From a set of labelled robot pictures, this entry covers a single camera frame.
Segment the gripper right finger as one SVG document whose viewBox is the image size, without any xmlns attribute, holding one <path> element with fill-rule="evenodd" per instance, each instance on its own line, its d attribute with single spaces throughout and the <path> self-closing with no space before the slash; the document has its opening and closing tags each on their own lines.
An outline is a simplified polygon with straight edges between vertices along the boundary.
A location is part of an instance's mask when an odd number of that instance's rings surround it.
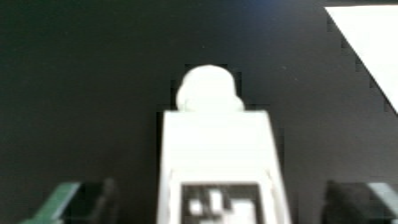
<svg viewBox="0 0 398 224">
<path fill-rule="evenodd" d="M 398 184 L 326 182 L 321 224 L 398 224 Z"/>
</svg>

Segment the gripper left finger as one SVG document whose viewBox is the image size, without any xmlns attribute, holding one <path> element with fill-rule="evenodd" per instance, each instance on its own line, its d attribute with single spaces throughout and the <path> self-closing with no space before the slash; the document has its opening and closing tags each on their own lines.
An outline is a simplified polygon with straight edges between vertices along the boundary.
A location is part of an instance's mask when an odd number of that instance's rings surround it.
<svg viewBox="0 0 398 224">
<path fill-rule="evenodd" d="M 117 186 L 97 182 L 58 184 L 35 214 L 19 224 L 117 224 Z"/>
</svg>

